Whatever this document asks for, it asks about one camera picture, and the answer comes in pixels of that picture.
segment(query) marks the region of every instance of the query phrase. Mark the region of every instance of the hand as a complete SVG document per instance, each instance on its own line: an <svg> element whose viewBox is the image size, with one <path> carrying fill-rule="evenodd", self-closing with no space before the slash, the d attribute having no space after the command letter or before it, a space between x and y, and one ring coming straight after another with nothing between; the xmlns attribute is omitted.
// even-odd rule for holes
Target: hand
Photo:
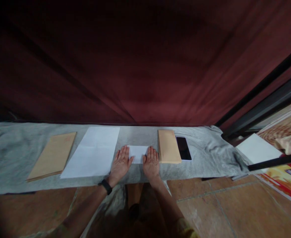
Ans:
<svg viewBox="0 0 291 238"><path fill-rule="evenodd" d="M148 148L147 156L143 156L143 171L150 183L160 177L159 154L152 146Z"/></svg>
<svg viewBox="0 0 291 238"><path fill-rule="evenodd" d="M113 188L129 171L134 156L129 159L129 147L126 145L118 150L111 166L111 172L108 177L108 183Z"/></svg>

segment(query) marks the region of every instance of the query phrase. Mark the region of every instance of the brown floor tile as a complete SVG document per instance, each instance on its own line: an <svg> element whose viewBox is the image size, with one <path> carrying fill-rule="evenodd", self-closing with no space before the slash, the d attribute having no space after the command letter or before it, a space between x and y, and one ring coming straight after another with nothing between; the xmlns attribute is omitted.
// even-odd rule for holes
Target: brown floor tile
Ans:
<svg viewBox="0 0 291 238"><path fill-rule="evenodd" d="M168 181L172 197L176 200L198 196L211 192L208 182L202 182L200 178Z"/></svg>
<svg viewBox="0 0 291 238"><path fill-rule="evenodd" d="M4 237L31 235L56 228L67 216L76 188L0 195L0 228Z"/></svg>
<svg viewBox="0 0 291 238"><path fill-rule="evenodd" d="M284 211L291 217L291 201L275 191L270 186L262 183L263 187L274 197L274 199L282 206Z"/></svg>
<svg viewBox="0 0 291 238"><path fill-rule="evenodd" d="M229 188L229 187L241 185L241 184L245 184L248 182L253 182L253 181L258 181L258 178L256 176L253 176L253 175L249 175L249 176L241 178L237 181L232 181L231 178L226 178L226 177L214 178L214 179L208 180L208 182L211 184L212 189L214 191L219 190L219 189L224 189L224 188Z"/></svg>
<svg viewBox="0 0 291 238"><path fill-rule="evenodd" d="M89 187L79 187L77 191L77 196L72 205L72 211L77 208L80 203L82 203L92 192L97 188L97 186Z"/></svg>
<svg viewBox="0 0 291 238"><path fill-rule="evenodd" d="M260 183L215 195L237 237L291 237L291 219Z"/></svg>
<svg viewBox="0 0 291 238"><path fill-rule="evenodd" d="M213 194L180 201L178 206L201 237L234 237Z"/></svg>

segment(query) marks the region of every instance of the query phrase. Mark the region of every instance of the white paper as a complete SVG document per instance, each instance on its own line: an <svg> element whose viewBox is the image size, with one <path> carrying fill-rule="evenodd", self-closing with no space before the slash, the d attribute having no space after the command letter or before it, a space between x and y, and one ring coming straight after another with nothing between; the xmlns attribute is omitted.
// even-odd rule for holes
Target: white paper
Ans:
<svg viewBox="0 0 291 238"><path fill-rule="evenodd" d="M89 127L61 179L108 175L120 127Z"/></svg>
<svg viewBox="0 0 291 238"><path fill-rule="evenodd" d="M130 148L129 150L129 158L134 156L133 164L143 164L143 155L147 155L148 146L135 146L135 145L128 145Z"/></svg>

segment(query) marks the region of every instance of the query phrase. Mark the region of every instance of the person's left hand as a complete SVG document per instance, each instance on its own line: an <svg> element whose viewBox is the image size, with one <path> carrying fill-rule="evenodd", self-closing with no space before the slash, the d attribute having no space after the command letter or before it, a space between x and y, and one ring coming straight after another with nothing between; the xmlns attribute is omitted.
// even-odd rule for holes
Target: person's left hand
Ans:
<svg viewBox="0 0 291 238"><path fill-rule="evenodd" d="M118 150L112 163L111 172L108 177L108 183L113 188L129 171L134 156L129 159L129 147L126 145Z"/></svg>

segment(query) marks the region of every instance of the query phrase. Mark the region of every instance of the backdrop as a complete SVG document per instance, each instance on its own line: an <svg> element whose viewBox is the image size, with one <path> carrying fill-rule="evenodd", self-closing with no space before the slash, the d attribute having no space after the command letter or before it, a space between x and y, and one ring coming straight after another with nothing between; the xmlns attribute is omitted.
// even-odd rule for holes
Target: backdrop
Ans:
<svg viewBox="0 0 291 238"><path fill-rule="evenodd" d="M212 125L291 53L291 0L1 7L0 110L28 120Z"/></svg>

